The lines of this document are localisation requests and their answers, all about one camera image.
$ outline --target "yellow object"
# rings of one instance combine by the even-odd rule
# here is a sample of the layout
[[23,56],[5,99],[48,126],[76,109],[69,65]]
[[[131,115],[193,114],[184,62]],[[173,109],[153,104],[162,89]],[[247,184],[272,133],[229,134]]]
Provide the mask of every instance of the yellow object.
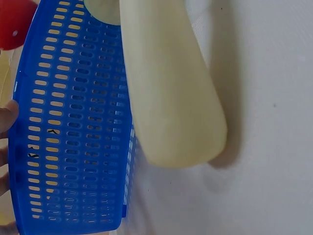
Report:
[[0,106],[2,107],[11,99],[13,84],[11,78],[11,54],[12,52],[1,51],[0,54]]
[[0,225],[6,225],[10,223],[10,221],[3,215],[0,213]]

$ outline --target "human finger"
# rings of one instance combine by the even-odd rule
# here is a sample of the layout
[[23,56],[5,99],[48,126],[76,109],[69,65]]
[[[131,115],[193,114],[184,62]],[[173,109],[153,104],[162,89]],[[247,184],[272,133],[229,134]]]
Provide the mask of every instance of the human finger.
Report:
[[15,223],[0,226],[0,235],[17,235],[19,233]]
[[19,105],[14,100],[9,101],[4,108],[0,108],[0,133],[10,129],[18,115]]
[[0,148],[0,167],[8,164],[8,146]]
[[0,197],[10,189],[9,173],[6,173],[0,178]]

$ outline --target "blue plastic basket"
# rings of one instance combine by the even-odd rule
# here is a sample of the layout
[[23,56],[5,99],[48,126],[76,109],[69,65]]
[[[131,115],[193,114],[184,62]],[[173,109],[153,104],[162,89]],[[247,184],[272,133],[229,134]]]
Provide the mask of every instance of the blue plastic basket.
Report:
[[14,99],[9,170],[21,235],[118,228],[135,149],[120,27],[91,17],[82,0],[42,0]]

